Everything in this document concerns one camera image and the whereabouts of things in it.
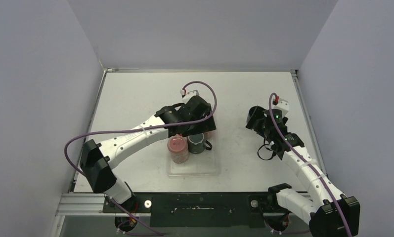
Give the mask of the dark grey mug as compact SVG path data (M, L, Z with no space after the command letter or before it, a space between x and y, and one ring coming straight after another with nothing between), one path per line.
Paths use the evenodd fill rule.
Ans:
M204 151L211 151L212 144L206 139L204 133L194 134L187 137L188 151L192 154L200 154Z

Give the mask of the pink ghost pattern mug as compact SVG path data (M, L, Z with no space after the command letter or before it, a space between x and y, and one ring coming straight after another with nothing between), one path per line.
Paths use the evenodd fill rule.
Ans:
M184 163L189 158L187 139L177 134L169 138L167 148L174 163Z

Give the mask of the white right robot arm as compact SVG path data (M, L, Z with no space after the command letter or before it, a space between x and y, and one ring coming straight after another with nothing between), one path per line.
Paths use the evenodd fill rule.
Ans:
M314 237L353 237L358 235L360 203L346 196L319 168L301 138L288 131L284 109L251 107L246 128L268 142L275 156L299 179L310 198L305 198L286 183L270 187L266 204L271 211L282 208L309 226Z

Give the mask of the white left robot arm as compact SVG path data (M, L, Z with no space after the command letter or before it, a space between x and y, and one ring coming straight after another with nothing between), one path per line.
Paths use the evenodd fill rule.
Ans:
M83 144L80 168L92 191L106 194L124 213L134 208L131 188L113 173L126 158L141 149L175 135L190 136L216 129L212 105L199 95L186 103L164 106L131 133L123 132L99 143L89 140Z

